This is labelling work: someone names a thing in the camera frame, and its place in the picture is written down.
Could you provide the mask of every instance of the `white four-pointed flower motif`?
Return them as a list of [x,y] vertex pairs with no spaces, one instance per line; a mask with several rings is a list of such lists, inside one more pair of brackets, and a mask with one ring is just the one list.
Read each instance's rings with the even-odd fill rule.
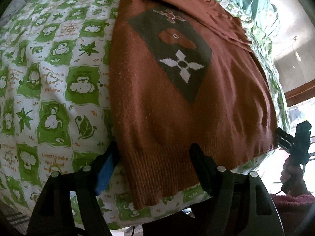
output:
[[[169,67],[179,67],[181,69],[181,72],[179,73],[179,75],[183,78],[183,80],[188,84],[189,78],[190,78],[190,73],[188,71],[188,69],[194,69],[194,70],[198,70],[203,68],[203,65],[197,64],[195,62],[191,62],[191,63],[187,63],[185,61],[185,55],[178,50],[176,52],[176,57],[178,58],[177,61],[171,59],[171,58],[166,58],[166,59],[161,59],[160,61],[166,65],[168,65]],[[184,62],[186,64],[185,67],[181,67],[179,65],[179,62]]]

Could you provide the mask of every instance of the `orange sweater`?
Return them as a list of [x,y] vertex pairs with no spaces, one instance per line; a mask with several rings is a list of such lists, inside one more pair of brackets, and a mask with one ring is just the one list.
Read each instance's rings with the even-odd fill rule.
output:
[[248,43],[240,20],[214,0],[120,0],[109,91],[135,208],[198,184],[194,142],[228,169],[277,145]]

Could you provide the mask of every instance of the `wall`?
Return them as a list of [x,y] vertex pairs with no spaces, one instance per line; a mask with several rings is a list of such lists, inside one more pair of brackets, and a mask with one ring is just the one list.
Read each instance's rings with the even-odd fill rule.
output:
[[281,20],[272,54],[283,90],[288,92],[315,79],[315,28],[297,0],[270,1],[278,8]]

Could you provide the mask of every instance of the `silver screw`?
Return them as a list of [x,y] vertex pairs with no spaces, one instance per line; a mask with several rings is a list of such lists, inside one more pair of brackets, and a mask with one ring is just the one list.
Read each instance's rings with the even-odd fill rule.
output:
[[91,166],[90,165],[85,165],[82,169],[84,172],[88,172],[91,170]]
[[53,173],[51,173],[52,177],[57,177],[59,176],[59,171],[54,171]]
[[219,167],[217,167],[217,170],[220,172],[224,172],[226,170],[226,168],[223,166],[219,166]]
[[251,175],[252,177],[258,177],[258,174],[257,174],[255,171],[252,171],[252,172],[250,173],[250,175]]

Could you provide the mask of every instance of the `bed cover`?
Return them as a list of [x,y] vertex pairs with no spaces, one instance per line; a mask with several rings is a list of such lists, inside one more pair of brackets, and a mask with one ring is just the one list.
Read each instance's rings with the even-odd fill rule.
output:
[[[54,170],[71,173],[114,140],[108,94],[108,49],[119,0],[24,0],[14,4],[0,29],[0,199],[31,215]],[[272,43],[231,0],[216,0],[242,20],[251,48],[266,74],[279,127],[289,130],[287,106],[271,57]],[[273,152],[242,165],[247,173]],[[72,212],[82,227],[75,193]],[[133,208],[122,164],[97,197],[110,229],[143,224],[204,201],[200,185]]]

